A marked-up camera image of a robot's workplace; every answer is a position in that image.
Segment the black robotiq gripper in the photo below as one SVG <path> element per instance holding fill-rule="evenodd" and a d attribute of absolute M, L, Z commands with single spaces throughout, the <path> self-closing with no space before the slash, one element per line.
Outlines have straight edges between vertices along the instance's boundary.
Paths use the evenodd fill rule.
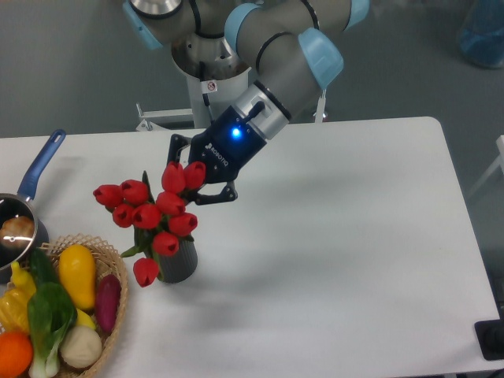
<path fill-rule="evenodd" d="M 239 170 L 266 145 L 265 138 L 249 124 L 264 108 L 255 105 L 247 115 L 241 116 L 230 106 L 193 138 L 180 134 L 171 136 L 167 165 L 180 163 L 183 150 L 190 147 L 188 162 L 204 164 L 205 183 L 227 182 L 218 194 L 206 195 L 200 191 L 192 194 L 191 201 L 197 206 L 234 202 L 238 198 L 234 180 Z"/>

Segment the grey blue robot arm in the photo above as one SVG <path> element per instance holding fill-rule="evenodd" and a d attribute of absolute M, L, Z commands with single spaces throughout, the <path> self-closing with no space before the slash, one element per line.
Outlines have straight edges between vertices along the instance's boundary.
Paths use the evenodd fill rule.
<path fill-rule="evenodd" d="M 174 135 L 169 162 L 188 154 L 186 202 L 237 197 L 239 170 L 343 70 L 332 37 L 365 19 L 367 1 L 126 1 L 123 10 L 150 48 L 169 46 L 185 75 L 188 111 L 141 113 L 149 122 L 192 120 Z"/>

